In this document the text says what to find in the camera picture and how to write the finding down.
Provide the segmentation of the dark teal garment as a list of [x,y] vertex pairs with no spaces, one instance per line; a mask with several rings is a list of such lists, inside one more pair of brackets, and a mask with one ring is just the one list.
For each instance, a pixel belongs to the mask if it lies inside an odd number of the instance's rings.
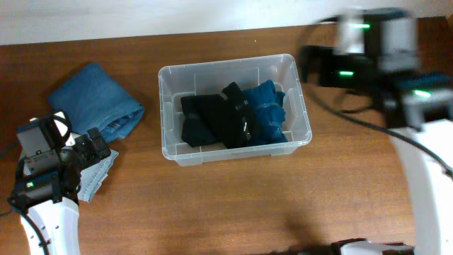
[[255,88],[243,90],[243,94],[260,125],[260,134],[251,140],[250,146],[288,142],[282,131],[285,93],[277,91],[275,83],[267,80]]

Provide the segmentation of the black garment with tape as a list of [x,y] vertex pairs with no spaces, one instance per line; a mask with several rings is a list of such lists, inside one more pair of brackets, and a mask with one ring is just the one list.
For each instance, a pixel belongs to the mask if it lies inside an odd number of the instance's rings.
[[195,107],[227,149],[247,147],[261,134],[261,126],[248,99],[235,82],[219,94],[198,96]]

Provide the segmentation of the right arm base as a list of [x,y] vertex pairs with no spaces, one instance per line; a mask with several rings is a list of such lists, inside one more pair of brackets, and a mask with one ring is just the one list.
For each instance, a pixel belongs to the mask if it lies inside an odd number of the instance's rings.
[[380,244],[368,239],[345,239],[330,245],[333,255],[414,255],[414,247],[404,243]]

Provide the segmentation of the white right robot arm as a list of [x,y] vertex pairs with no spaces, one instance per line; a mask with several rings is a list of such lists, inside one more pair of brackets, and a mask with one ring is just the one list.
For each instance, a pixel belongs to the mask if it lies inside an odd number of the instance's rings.
[[423,73],[418,24],[402,8],[352,8],[331,17],[336,45],[304,45],[302,80],[366,96],[384,116],[408,184],[415,244],[382,244],[365,238],[332,243],[332,254],[452,253],[452,77]]

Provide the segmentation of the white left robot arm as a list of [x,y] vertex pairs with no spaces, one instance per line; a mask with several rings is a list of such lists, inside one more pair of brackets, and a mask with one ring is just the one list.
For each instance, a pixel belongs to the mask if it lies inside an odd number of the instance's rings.
[[21,217],[32,254],[79,254],[81,172],[110,156],[97,128],[67,147],[39,129],[17,134],[25,156],[20,159],[7,201]]

